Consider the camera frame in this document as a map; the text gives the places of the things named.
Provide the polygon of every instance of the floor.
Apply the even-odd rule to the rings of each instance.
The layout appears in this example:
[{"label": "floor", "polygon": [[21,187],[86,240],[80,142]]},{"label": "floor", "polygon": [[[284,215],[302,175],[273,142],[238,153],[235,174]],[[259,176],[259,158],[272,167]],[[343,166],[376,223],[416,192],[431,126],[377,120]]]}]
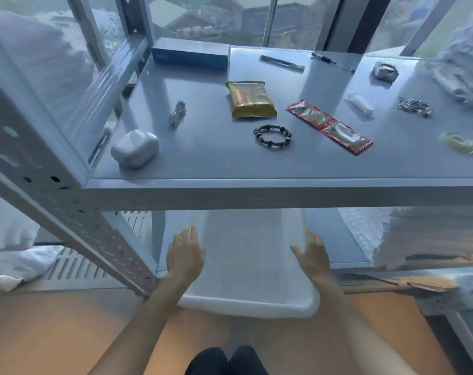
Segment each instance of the floor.
[{"label": "floor", "polygon": [[[420,375],[455,373],[413,297],[390,292],[350,297]],[[0,296],[0,375],[86,374],[140,302],[124,289]],[[356,374],[325,302],[314,317],[302,320],[178,308],[145,374],[183,374],[204,348],[220,346],[230,355],[243,343],[256,348],[272,375]]]}]

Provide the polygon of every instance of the box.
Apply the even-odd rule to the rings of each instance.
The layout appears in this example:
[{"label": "box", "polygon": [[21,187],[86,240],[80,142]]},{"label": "box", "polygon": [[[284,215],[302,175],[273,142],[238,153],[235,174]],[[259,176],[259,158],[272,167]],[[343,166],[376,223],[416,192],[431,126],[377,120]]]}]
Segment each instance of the box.
[{"label": "box", "polygon": [[228,44],[162,37],[153,46],[152,55],[157,64],[226,71],[229,65],[229,49]]}]

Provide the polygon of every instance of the shelf surface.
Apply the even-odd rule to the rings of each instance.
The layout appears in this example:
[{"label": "shelf surface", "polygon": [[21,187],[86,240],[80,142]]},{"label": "shelf surface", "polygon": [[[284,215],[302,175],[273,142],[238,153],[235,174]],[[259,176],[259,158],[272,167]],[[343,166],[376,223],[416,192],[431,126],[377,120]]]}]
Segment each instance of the shelf surface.
[{"label": "shelf surface", "polygon": [[[261,54],[306,69],[261,62]],[[143,210],[473,203],[473,155],[438,139],[445,131],[473,138],[473,110],[445,93],[423,61],[328,56],[356,73],[311,59],[308,51],[268,48],[232,47],[227,73],[150,59],[85,192],[105,210],[126,209],[127,203],[127,209]],[[391,86],[370,75],[381,60],[400,72]],[[278,118],[233,119],[226,80],[264,80]],[[373,119],[346,101],[355,92],[374,106]],[[427,102],[433,117],[398,110],[399,96]],[[373,146],[355,156],[285,110],[301,99],[372,139]],[[168,119],[178,100],[187,113],[174,129]],[[288,128],[290,146],[259,144],[252,130],[266,123]],[[154,133],[161,143],[157,157],[136,171],[119,168],[110,155],[110,146],[134,128]]]}]

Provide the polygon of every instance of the building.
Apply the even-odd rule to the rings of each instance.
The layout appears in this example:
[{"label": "building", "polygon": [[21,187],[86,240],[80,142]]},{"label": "building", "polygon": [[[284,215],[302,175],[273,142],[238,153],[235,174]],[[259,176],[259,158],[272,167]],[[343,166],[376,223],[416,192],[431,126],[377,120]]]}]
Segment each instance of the building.
[{"label": "building", "polygon": [[210,25],[196,13],[165,0],[152,1],[150,14],[157,35],[164,37],[180,37],[182,31],[197,34]]},{"label": "building", "polygon": [[[329,0],[278,0],[270,46],[313,49],[328,4]],[[269,0],[208,0],[201,16],[225,28],[227,43],[261,45],[269,8]]]}]

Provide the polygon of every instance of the bracelet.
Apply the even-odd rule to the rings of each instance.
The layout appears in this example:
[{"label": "bracelet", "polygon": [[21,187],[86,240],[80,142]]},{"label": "bracelet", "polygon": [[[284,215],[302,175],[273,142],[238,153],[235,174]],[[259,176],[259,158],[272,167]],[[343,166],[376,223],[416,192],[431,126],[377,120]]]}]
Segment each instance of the bracelet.
[{"label": "bracelet", "polygon": [[[262,137],[261,132],[269,132],[271,129],[280,130],[281,133],[285,134],[285,142],[273,142],[272,140],[266,141]],[[264,126],[258,127],[254,129],[254,134],[255,134],[255,137],[259,140],[259,142],[261,142],[262,144],[268,145],[268,147],[287,146],[290,144],[290,140],[292,139],[292,134],[287,129],[285,129],[283,126],[277,126],[277,125],[264,125]]]}]

